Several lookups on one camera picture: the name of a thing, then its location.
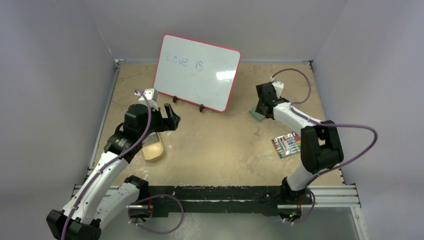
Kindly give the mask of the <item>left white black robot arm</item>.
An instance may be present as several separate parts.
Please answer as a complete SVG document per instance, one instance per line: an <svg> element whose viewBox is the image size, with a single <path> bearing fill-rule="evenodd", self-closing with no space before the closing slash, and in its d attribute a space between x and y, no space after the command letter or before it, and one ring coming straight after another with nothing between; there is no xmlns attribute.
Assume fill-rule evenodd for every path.
<svg viewBox="0 0 424 240"><path fill-rule="evenodd" d="M46 222L57 240L98 240L106 226L123 209L136 203L151 203L154 196L149 183L137 176L128 177L110 196L106 193L118 175L142 149L142 141L153 132L175 131L181 120L169 103L167 117L159 109L133 104L114 134L108 139L100 160L75 196L62 208L51 210Z"/></svg>

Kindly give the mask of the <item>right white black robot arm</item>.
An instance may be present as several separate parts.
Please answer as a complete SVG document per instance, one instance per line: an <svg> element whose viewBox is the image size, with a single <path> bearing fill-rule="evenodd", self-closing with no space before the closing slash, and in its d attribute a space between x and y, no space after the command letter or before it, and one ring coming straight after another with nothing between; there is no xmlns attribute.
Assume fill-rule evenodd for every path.
<svg viewBox="0 0 424 240"><path fill-rule="evenodd" d="M320 172L341 163L344 153L333 121L321 121L298 110L292 102L281 97L282 87L281 82L256 85L258 103L255 111L285 124L300 137L301 164L282 180L280 186L282 200L292 204Z"/></svg>

